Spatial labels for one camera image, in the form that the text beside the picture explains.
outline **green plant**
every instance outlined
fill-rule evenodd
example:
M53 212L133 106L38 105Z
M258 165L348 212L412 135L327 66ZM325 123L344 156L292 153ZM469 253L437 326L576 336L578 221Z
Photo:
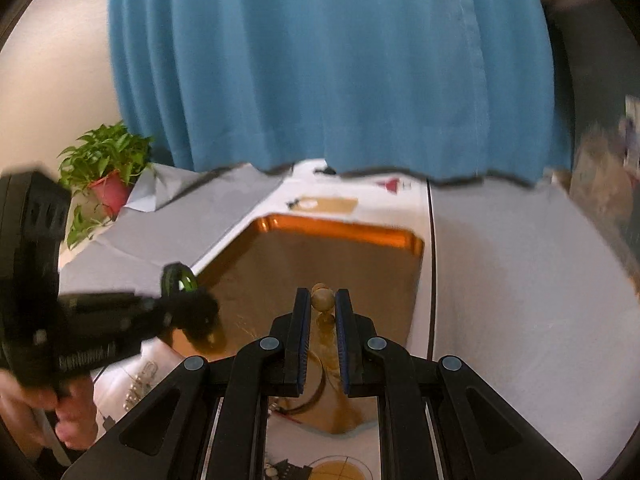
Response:
M60 184L74 194L85 192L89 184L112 171L118 171L126 186L135 183L148 162L152 139L130 133L120 121L111 126L103 124L77 140L84 144L69 146L59 155L65 156L60 163Z

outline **curtain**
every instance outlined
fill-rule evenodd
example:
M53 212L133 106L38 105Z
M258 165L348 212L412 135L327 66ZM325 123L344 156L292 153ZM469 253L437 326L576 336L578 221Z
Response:
M195 171L568 166L540 0L109 0L120 111Z

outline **copper tray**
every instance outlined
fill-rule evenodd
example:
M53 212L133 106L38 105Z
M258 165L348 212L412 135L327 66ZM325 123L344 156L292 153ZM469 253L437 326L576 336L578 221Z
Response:
M370 317L380 335L405 344L423 250L424 241L401 228L280 214L258 218L198 276L198 283L209 286L220 304L223 340L215 335L208 341L188 341L175 330L168 342L184 356L215 360L233 355L267 335L275 317L291 311L298 287L311 289L322 282L333 290L348 288L354 311ZM313 322L311 349L314 328ZM321 376L314 366L318 364L309 360L303 397L313 394L313 382ZM331 406L342 412L349 406L359 409L353 399L343 399L330 388L326 392L318 403L322 413L315 409L295 418L330 433L375 418L375 403L360 405L361 414L326 416Z

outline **pink flower pot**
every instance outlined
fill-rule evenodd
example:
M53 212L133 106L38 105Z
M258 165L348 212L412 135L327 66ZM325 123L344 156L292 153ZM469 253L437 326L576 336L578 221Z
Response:
M111 171L110 174L92 182L88 187L111 218L116 218L120 209L127 203L132 189L125 186L118 170Z

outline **human hand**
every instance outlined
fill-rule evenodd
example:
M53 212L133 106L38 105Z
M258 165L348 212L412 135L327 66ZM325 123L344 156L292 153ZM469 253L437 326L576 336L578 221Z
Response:
M69 449L88 449L95 441L98 426L91 377L74 379L65 386L68 396L59 399L52 388L25 388L11 372L0 370L0 416L30 460L36 460L47 446L32 409L55 410L59 419L56 435Z

